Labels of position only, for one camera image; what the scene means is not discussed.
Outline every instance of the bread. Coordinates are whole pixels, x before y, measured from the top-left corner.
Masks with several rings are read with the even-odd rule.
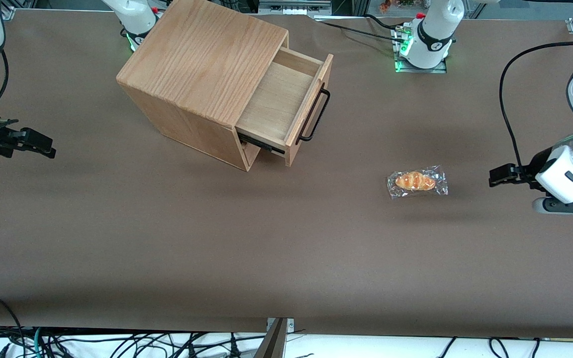
[[[395,184],[406,190],[431,190],[437,182],[419,172],[409,172],[395,179]]]

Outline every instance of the brown table surface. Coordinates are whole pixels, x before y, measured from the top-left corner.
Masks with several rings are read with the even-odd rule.
[[[113,13],[7,23],[0,115],[57,149],[0,157],[0,297],[22,324],[261,331],[295,317],[310,333],[573,336],[573,216],[535,213],[525,186],[487,186],[514,161],[500,72],[573,40],[564,23],[464,21],[448,74],[417,75],[395,73],[385,40],[262,18],[294,50],[335,55],[332,99],[292,168],[262,153],[248,173],[132,104],[114,81],[130,52]],[[572,71],[573,48],[553,48],[507,76],[524,159],[573,132]],[[450,195],[389,198],[389,173],[431,165]]]

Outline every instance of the plastic-wrapped bread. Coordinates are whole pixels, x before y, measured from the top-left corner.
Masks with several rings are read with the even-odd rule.
[[[448,182],[441,166],[395,172],[388,177],[388,192],[395,199],[415,195],[448,195]]]
[[[395,184],[406,190],[431,190],[437,182],[420,172],[409,172],[397,177]]]

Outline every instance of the wooden box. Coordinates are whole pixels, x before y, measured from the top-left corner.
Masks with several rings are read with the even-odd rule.
[[[291,166],[332,59],[290,50],[288,31],[259,18],[175,0],[116,80],[162,134],[248,171],[261,147]]]

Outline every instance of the drawer handle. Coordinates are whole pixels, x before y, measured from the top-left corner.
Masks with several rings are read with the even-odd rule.
[[[313,105],[311,106],[311,110],[309,111],[309,114],[306,116],[306,120],[304,121],[304,124],[302,125],[302,131],[300,131],[300,136],[298,136],[297,140],[295,141],[295,144],[298,144],[300,142],[300,140],[302,141],[309,141],[313,139],[313,135],[315,134],[315,129],[318,127],[318,124],[320,124],[320,119],[322,118],[322,115],[324,114],[324,110],[326,109],[326,106],[328,104],[328,100],[330,100],[330,92],[324,88],[324,83],[322,84],[320,91],[318,92],[318,95],[315,96],[315,100],[313,102]],[[304,130],[306,129],[306,125],[309,123],[309,120],[311,119],[311,114],[313,113],[313,110],[315,109],[315,106],[318,104],[318,100],[320,99],[320,95],[325,94],[327,96],[327,99],[324,102],[324,105],[322,106],[322,109],[320,111],[320,115],[318,116],[318,120],[316,120],[315,125],[313,126],[313,129],[311,131],[311,134],[309,136],[303,136],[304,134]]]

